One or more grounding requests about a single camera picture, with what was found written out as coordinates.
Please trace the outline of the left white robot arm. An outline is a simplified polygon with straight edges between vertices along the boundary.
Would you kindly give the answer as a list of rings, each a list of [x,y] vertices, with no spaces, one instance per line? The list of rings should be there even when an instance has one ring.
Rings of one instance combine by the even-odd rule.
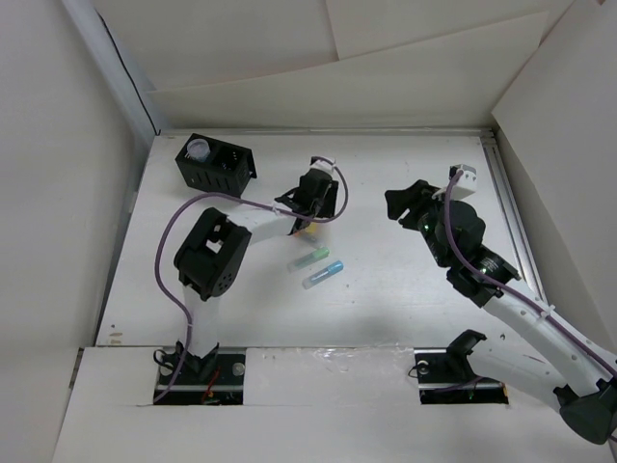
[[[245,201],[247,210],[226,214],[210,207],[201,214],[174,256],[184,301],[173,301],[187,319],[178,354],[189,379],[200,383],[214,373],[219,298],[235,282],[249,247],[333,221],[339,185],[330,171],[312,167],[272,205]]]

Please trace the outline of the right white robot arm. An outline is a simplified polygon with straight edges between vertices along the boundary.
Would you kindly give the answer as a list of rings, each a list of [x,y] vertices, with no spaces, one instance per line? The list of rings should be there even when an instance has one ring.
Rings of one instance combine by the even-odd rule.
[[[445,367],[456,379],[473,374],[509,383],[555,410],[582,439],[596,445],[616,430],[616,355],[543,302],[518,270],[483,243],[485,222],[476,210],[424,180],[385,194],[388,217],[422,235],[446,279],[475,306],[509,326],[542,357],[491,345],[467,330],[453,341]]]

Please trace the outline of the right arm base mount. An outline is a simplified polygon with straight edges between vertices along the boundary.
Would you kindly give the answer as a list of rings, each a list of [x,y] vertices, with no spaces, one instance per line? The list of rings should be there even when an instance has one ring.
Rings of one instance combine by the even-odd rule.
[[[415,348],[415,364],[408,376],[417,382],[420,403],[508,405],[505,386],[477,375],[470,366],[473,348],[486,339],[484,334],[466,330],[446,347]]]

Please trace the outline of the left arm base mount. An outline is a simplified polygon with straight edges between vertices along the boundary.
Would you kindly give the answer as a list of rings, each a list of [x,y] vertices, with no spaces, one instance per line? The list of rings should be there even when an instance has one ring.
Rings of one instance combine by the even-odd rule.
[[[217,347],[203,358],[186,355],[179,374],[175,369],[183,352],[157,349],[153,361],[158,366],[153,393],[154,405],[235,406],[243,404],[246,351]]]

